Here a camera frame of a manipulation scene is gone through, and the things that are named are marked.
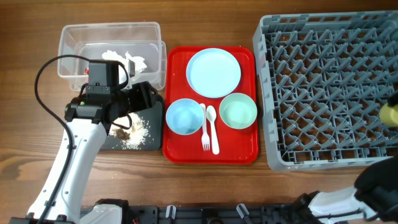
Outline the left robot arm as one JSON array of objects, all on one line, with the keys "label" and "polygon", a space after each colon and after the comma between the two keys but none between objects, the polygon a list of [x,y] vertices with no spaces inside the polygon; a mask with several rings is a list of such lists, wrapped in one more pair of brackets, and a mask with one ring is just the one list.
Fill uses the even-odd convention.
[{"label": "left robot arm", "polygon": [[42,191],[24,218],[11,223],[133,223],[127,200],[101,199],[80,215],[82,198],[94,159],[115,120],[155,105],[157,90],[149,82],[127,88],[119,82],[124,65],[90,60],[88,83],[65,108],[63,140]]}]

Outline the light blue plate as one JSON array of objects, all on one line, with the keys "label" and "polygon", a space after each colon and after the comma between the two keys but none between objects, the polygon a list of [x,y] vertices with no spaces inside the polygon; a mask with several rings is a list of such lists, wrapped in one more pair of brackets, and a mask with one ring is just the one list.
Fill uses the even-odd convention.
[{"label": "light blue plate", "polygon": [[241,81],[237,59],[228,51],[208,48],[188,61],[186,79],[192,90],[205,98],[221,98],[232,93]]}]

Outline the light blue bowl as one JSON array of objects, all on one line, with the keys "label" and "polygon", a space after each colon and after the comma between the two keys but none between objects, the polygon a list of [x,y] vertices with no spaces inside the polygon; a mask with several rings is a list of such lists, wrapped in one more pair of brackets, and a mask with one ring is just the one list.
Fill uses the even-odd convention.
[{"label": "light blue bowl", "polygon": [[204,112],[193,99],[181,98],[167,108],[167,126],[176,134],[186,136],[197,132],[204,122]]}]

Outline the white plastic spoon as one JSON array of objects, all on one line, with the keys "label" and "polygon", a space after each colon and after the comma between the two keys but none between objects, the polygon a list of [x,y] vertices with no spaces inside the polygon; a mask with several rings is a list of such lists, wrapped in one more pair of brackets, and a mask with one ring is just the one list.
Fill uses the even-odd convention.
[{"label": "white plastic spoon", "polygon": [[214,155],[218,155],[220,153],[220,146],[215,128],[216,110],[211,105],[206,108],[206,118],[210,122],[211,128],[211,150]]}]

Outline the white napkin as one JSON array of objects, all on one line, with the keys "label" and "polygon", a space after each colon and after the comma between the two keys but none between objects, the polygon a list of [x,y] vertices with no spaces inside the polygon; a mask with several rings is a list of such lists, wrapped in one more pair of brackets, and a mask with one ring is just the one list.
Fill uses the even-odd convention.
[{"label": "white napkin", "polygon": [[115,51],[107,50],[106,52],[102,53],[101,56],[104,60],[115,60],[122,63],[125,62],[125,58],[117,54]]},{"label": "white napkin", "polygon": [[126,52],[125,56],[126,56],[127,63],[128,63],[129,59],[132,60],[135,63],[136,74],[142,73],[147,68],[147,65],[145,63],[145,59],[143,57],[141,57],[141,56],[132,56],[129,52]]}]

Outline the mint green bowl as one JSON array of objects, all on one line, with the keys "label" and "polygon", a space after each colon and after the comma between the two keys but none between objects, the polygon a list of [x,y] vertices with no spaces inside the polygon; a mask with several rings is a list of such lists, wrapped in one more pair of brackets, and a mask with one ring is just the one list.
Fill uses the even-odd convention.
[{"label": "mint green bowl", "polygon": [[250,96],[244,93],[232,93],[221,101],[219,114],[228,127],[246,129],[257,119],[257,106]]}]

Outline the yellow plastic cup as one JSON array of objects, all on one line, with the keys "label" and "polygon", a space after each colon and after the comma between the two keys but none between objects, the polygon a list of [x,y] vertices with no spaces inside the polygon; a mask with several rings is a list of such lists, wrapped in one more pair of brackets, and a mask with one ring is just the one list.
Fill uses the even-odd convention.
[{"label": "yellow plastic cup", "polygon": [[382,106],[379,118],[382,124],[390,127],[397,127],[398,126],[398,112],[397,112],[398,105],[390,106],[385,104]]}]

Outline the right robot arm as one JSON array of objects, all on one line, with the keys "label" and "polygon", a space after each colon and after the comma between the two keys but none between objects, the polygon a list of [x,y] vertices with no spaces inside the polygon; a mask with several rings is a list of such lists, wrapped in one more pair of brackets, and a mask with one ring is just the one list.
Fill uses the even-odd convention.
[{"label": "right robot arm", "polygon": [[361,218],[366,222],[397,222],[397,156],[368,166],[351,187],[302,194],[288,216],[292,223],[339,223]]}]

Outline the food scraps and rice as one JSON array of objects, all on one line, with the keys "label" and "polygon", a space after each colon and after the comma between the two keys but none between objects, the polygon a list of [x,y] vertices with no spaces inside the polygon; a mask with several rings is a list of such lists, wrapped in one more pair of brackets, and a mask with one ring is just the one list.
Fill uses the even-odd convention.
[{"label": "food scraps and rice", "polygon": [[120,147],[121,149],[141,150],[146,137],[150,136],[148,121],[137,113],[129,113],[129,117],[130,119],[127,116],[118,118],[115,121],[116,126],[111,125],[109,137],[120,140],[120,143],[113,149]]}]

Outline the white plastic fork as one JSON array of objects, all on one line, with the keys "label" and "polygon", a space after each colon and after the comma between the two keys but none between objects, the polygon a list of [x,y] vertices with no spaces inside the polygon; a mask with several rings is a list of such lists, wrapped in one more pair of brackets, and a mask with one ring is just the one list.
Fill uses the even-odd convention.
[{"label": "white plastic fork", "polygon": [[204,151],[210,150],[210,137],[207,133],[207,122],[206,122],[206,106],[204,103],[200,103],[200,106],[203,110],[203,124],[202,124],[202,136],[201,136],[201,143]]}]

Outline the red strawberry cake wrapper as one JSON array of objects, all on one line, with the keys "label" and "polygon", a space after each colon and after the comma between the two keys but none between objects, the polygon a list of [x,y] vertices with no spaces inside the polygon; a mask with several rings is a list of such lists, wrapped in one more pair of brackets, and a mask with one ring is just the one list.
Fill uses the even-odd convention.
[{"label": "red strawberry cake wrapper", "polygon": [[89,75],[89,74],[90,74],[89,68],[86,67],[85,70],[84,70],[84,75]]}]

